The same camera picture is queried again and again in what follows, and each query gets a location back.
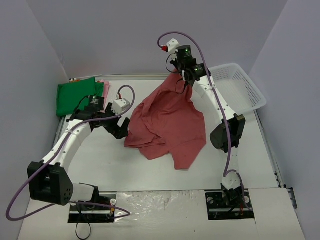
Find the red t shirt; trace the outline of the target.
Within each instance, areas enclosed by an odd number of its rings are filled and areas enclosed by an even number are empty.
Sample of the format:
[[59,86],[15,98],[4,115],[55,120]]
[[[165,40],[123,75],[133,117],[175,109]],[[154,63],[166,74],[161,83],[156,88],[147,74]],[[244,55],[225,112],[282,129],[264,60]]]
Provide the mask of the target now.
[[192,95],[181,76],[171,73],[134,109],[124,146],[148,160],[171,154],[176,170],[188,170],[207,143],[204,115]]

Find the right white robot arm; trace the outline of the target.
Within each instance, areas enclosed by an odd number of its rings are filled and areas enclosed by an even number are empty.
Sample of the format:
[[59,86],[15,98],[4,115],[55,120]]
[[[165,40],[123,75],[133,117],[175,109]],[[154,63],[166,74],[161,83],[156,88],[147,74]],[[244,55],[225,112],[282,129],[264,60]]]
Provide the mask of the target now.
[[238,115],[226,102],[210,70],[198,64],[192,56],[190,45],[170,44],[167,52],[173,57],[170,60],[181,75],[185,86],[190,86],[203,99],[205,107],[213,114],[213,131],[209,135],[211,144],[220,150],[225,158],[222,173],[222,202],[228,207],[235,207],[243,201],[243,184],[239,177],[238,151],[240,139],[246,124],[244,115]]

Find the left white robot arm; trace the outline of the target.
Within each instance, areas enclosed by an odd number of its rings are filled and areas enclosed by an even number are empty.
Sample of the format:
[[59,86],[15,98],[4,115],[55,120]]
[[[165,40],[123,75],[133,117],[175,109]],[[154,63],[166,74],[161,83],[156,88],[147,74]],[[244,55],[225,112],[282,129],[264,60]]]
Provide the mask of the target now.
[[104,98],[88,96],[88,105],[83,110],[76,108],[68,126],[53,147],[39,162],[31,162],[27,168],[29,193],[32,200],[65,206],[82,202],[89,209],[101,203],[99,188],[84,183],[73,183],[68,171],[74,156],[85,139],[96,128],[104,128],[117,140],[128,136],[129,118],[118,125],[121,116],[130,108],[130,102],[118,97],[104,106]]

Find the pink folded t shirt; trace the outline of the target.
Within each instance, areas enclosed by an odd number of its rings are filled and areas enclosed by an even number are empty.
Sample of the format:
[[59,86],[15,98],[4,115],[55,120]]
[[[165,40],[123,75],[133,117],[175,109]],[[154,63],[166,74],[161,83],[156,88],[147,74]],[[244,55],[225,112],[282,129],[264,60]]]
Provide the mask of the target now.
[[97,83],[103,83],[103,92],[102,92],[102,97],[104,98],[104,106],[106,105],[107,102],[107,97],[108,97],[108,93],[109,93],[109,88],[110,88],[110,82],[107,80],[97,80]]

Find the green folded t shirt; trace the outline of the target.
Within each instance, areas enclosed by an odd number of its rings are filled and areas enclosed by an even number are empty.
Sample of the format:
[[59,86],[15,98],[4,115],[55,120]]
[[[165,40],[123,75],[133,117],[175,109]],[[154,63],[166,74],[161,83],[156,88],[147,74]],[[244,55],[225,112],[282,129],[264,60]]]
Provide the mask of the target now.
[[85,96],[99,96],[104,92],[104,83],[95,77],[59,84],[56,94],[56,116],[71,115]]

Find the white plastic basket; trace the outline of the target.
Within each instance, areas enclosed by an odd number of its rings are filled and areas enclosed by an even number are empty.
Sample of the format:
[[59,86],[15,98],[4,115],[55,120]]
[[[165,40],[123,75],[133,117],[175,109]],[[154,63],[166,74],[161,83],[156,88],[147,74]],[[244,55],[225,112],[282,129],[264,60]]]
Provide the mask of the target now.
[[246,114],[267,104],[264,95],[238,64],[223,64],[209,70],[217,89],[237,114]]

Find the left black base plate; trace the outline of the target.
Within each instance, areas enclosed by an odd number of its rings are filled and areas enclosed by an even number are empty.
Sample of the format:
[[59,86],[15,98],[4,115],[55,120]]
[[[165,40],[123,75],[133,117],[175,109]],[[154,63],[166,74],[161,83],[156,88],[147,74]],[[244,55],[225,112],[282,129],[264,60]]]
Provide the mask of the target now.
[[[117,194],[115,192],[102,192],[97,200],[99,204],[115,206],[117,203]],[[79,205],[71,203],[68,213],[68,224],[89,223],[106,224],[115,221],[115,210],[107,207]]]

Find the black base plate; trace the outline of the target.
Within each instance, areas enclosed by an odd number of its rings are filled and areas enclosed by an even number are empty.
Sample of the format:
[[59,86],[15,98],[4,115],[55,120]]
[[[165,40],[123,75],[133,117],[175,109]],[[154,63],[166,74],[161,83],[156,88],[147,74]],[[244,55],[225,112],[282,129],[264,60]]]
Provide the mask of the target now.
[[[99,204],[115,206],[117,203],[117,194],[115,192],[102,192],[97,200]],[[68,224],[89,223],[106,224],[115,221],[115,210],[107,207],[79,205],[71,203],[68,213]]]
[[254,219],[253,206],[249,192],[238,194],[235,199],[227,202],[227,196],[221,190],[205,192],[207,217],[209,221]]

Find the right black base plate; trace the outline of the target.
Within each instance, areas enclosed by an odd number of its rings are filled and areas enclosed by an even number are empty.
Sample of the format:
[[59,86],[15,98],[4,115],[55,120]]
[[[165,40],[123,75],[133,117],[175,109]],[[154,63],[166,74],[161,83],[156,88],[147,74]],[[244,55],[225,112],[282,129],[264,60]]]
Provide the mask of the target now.
[[205,192],[207,217],[209,221],[254,219],[253,206],[249,192],[238,194],[235,199],[227,202],[227,196],[221,190]]

